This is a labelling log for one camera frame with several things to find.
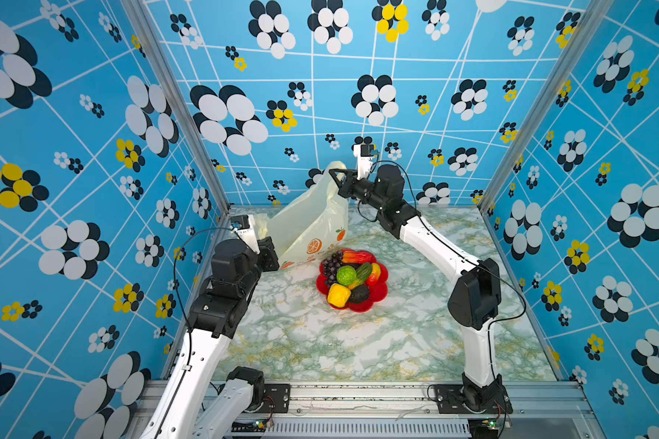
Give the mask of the red flower-shaped plate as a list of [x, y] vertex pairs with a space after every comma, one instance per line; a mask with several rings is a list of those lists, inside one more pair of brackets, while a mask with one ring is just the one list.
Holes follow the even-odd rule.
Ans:
[[[320, 267], [319, 267], [320, 274], [316, 279], [316, 289], [325, 297], [325, 300], [327, 302], [327, 294], [328, 294], [328, 291], [329, 291], [330, 288], [327, 287], [327, 285], [325, 285], [325, 283], [324, 283], [325, 277], [322, 274], [322, 268], [321, 268], [322, 262], [320, 263]], [[389, 278], [389, 273], [388, 273], [388, 270], [386, 269], [386, 267], [384, 265], [382, 265], [382, 263], [379, 263], [379, 264], [381, 265], [381, 268], [382, 268], [382, 275], [381, 275], [380, 281], [377, 285], [373, 285], [373, 286], [367, 285], [369, 287], [370, 291], [371, 291], [371, 297], [368, 301], [366, 301], [366, 302], [364, 302], [363, 304], [360, 304], [360, 305], [353, 305], [353, 304], [347, 303], [346, 307], [344, 307], [344, 308], [332, 307], [327, 302], [329, 304], [329, 306], [331, 308], [335, 309], [335, 310], [351, 310], [355, 313], [365, 313], [365, 312], [369, 311], [373, 307], [374, 304], [383, 301], [386, 298], [386, 296], [388, 295], [388, 287], [387, 287], [386, 282]], [[345, 266], [345, 265], [351, 265], [355, 269], [360, 266], [360, 264], [358, 264], [358, 263], [344, 264], [343, 266]]]

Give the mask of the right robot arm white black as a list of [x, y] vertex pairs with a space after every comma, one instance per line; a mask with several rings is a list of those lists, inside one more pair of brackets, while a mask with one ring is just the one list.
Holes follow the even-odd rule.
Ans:
[[501, 416], [512, 413], [495, 363], [494, 325], [508, 320], [498, 316], [503, 299], [499, 264], [468, 254], [431, 226], [416, 205], [404, 199], [404, 187], [410, 182], [401, 166], [379, 166], [373, 180], [371, 173], [327, 170], [339, 196], [374, 208], [375, 219], [386, 232], [422, 254], [453, 283], [448, 312], [461, 327], [465, 358], [461, 394], [466, 409], [486, 413], [494, 406]]

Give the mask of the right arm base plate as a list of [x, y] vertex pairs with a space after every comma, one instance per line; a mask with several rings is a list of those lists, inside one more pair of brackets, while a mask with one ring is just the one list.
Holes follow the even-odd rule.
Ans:
[[513, 406], [506, 393], [497, 393], [494, 399], [479, 410], [467, 406], [466, 396], [461, 384], [430, 384], [427, 390], [428, 400], [437, 404], [440, 414], [463, 415], [508, 415], [513, 413]]

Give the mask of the yellowish plastic bag orange print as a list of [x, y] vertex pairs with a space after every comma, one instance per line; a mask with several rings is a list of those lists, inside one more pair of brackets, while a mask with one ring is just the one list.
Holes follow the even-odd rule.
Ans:
[[330, 171], [346, 170], [335, 161], [308, 190], [275, 216], [254, 214], [257, 239], [269, 238], [282, 270], [318, 260], [342, 246], [348, 232], [349, 201], [339, 195]]

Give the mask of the green bumpy fruit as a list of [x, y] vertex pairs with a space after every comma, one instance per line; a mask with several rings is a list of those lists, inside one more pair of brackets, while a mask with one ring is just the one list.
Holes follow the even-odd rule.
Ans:
[[357, 272], [351, 265], [341, 267], [336, 274], [337, 283], [346, 287], [349, 287], [354, 283], [357, 278]]

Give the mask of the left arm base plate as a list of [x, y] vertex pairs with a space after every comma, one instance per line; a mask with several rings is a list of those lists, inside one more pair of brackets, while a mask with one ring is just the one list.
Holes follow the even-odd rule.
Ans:
[[291, 386], [287, 383], [267, 383], [264, 386], [262, 399], [258, 406], [250, 409], [250, 413], [288, 413], [291, 396]]

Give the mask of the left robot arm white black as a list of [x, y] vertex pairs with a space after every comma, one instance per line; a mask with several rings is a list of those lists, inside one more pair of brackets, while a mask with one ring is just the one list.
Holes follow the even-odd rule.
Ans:
[[279, 269], [271, 238], [221, 241], [214, 249], [212, 275], [187, 317], [187, 336], [143, 438], [222, 438], [246, 410], [264, 398], [262, 371], [238, 367], [206, 410], [201, 409], [212, 375], [245, 316], [264, 272]]

